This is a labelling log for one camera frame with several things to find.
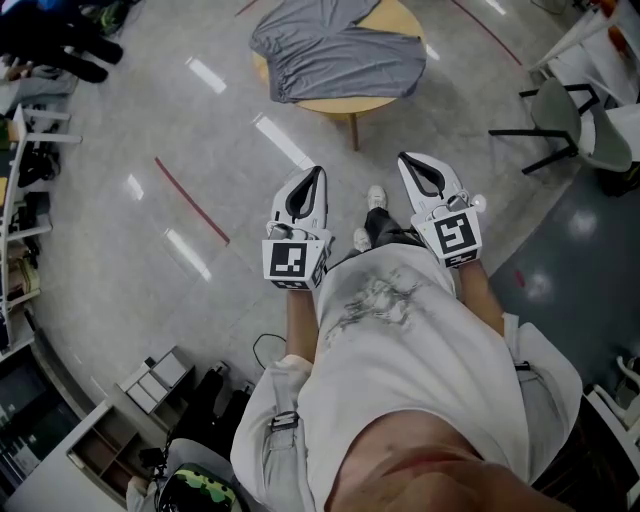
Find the polished floor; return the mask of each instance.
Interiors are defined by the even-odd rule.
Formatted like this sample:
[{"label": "polished floor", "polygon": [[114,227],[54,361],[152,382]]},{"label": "polished floor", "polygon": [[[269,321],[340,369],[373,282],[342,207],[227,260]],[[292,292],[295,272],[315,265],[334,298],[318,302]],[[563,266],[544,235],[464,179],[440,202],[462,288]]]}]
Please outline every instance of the polished floor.
[{"label": "polished floor", "polygon": [[603,194],[583,169],[535,233],[491,276],[500,302],[532,322],[583,384],[615,395],[615,358],[640,356],[640,190]]},{"label": "polished floor", "polygon": [[285,326],[284,296],[262,279],[260,240],[274,193],[310,163],[329,177],[334,261],[363,222],[374,183],[408,225],[395,164],[403,150],[447,161],[487,197],[490,271],[513,253],[576,169],[555,165],[525,177],[519,169],[547,153],[546,144],[491,139],[486,130],[530,126],[517,96],[533,83],[526,66],[577,13],[569,6],[552,16],[522,0],[456,1],[405,1],[426,34],[427,69],[412,97],[360,119],[358,153],[342,123],[273,103],[259,82],[247,43],[277,0],[258,0],[238,16],[246,0],[149,0],[134,9],[118,36],[123,61],[104,84],[80,83],[67,106],[69,131],[84,141],[64,148],[52,183],[54,230],[41,240],[43,293],[34,301],[52,346],[94,401],[173,345],[199,372],[223,358],[235,380],[259,377],[253,342]]}]

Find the gray cloth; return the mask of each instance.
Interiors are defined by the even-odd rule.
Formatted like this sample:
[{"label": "gray cloth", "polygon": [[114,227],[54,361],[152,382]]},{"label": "gray cloth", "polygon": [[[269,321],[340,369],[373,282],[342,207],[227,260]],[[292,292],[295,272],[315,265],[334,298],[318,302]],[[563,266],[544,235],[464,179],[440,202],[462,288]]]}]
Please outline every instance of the gray cloth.
[{"label": "gray cloth", "polygon": [[[240,483],[236,480],[231,463],[217,453],[209,450],[206,446],[191,441],[190,439],[175,439],[169,446],[169,455],[167,457],[167,468],[165,475],[170,476],[183,464],[198,464],[211,471],[219,478],[233,484],[235,490],[238,490],[251,512],[267,512],[266,509],[258,504],[251,495],[246,492]],[[159,482],[160,490],[166,484],[166,479]],[[147,496],[143,496],[131,483],[127,487],[127,511],[128,512],[156,512],[155,489]],[[239,504],[232,509],[232,512],[239,512]]]},{"label": "gray cloth", "polygon": [[379,0],[284,0],[254,30],[281,103],[411,94],[426,64],[420,38],[356,27]]}]

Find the black cable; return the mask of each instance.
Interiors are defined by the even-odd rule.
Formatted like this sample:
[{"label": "black cable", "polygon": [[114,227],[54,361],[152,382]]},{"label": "black cable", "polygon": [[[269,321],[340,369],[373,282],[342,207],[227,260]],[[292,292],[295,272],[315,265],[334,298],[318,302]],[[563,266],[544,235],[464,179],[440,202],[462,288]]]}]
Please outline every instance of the black cable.
[{"label": "black cable", "polygon": [[287,342],[287,340],[285,340],[282,336],[278,336],[277,334],[269,334],[268,332],[265,332],[265,333],[261,334],[260,336],[258,336],[258,339],[253,343],[253,355],[255,356],[256,361],[258,361],[258,364],[260,366],[262,366],[262,369],[266,370],[267,367],[262,364],[262,361],[260,361],[260,358],[258,357],[258,354],[256,353],[256,345],[258,344],[260,339],[262,339],[263,336],[273,336],[274,338],[280,338],[285,343]]}]

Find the strap buckle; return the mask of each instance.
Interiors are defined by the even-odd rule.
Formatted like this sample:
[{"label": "strap buckle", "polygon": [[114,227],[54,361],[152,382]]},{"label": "strap buckle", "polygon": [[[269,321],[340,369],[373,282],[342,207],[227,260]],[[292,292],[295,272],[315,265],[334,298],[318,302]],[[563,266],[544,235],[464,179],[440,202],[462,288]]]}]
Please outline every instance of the strap buckle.
[{"label": "strap buckle", "polygon": [[271,431],[288,430],[290,428],[298,428],[298,413],[296,411],[285,411],[276,415],[271,420]]}]

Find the gray fabric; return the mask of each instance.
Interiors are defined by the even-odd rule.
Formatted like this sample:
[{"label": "gray fabric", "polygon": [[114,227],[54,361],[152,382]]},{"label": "gray fabric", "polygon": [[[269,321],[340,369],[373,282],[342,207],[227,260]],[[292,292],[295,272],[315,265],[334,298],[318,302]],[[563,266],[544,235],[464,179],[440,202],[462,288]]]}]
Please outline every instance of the gray fabric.
[{"label": "gray fabric", "polygon": [[379,0],[285,0],[254,30],[281,103],[411,94],[426,64],[418,37],[356,27]]},{"label": "gray fabric", "polygon": [[513,357],[529,429],[531,482],[551,464],[573,429],[569,404],[553,374],[523,361],[519,347],[518,317],[504,314],[505,342]]},{"label": "gray fabric", "polygon": [[[276,413],[295,411],[298,394],[306,376],[271,367],[276,396]],[[298,420],[295,428],[271,432],[263,453],[264,485],[269,496],[269,508],[278,512],[315,510],[307,481],[307,452],[304,425]]]},{"label": "gray fabric", "polygon": [[533,474],[536,468],[551,464],[572,425],[563,414],[566,408],[558,404],[561,395],[554,392],[557,384],[548,372],[532,366],[517,374],[529,426],[529,470]]},{"label": "gray fabric", "polygon": [[[233,467],[225,458],[221,457],[206,446],[191,441],[190,439],[175,439],[169,446],[167,457],[167,468],[164,472],[166,476],[172,475],[176,470],[186,463],[197,464],[204,469],[211,471],[214,475],[230,482],[234,488],[239,490],[245,499],[251,512],[266,512],[266,509],[258,504],[251,495],[246,492],[235,479]],[[166,484],[166,479],[159,482],[160,490]],[[154,504],[155,492],[148,496],[142,496],[140,492],[129,484],[127,487],[127,511],[128,512],[155,512]],[[239,512],[239,505],[234,506],[232,512]]]}]

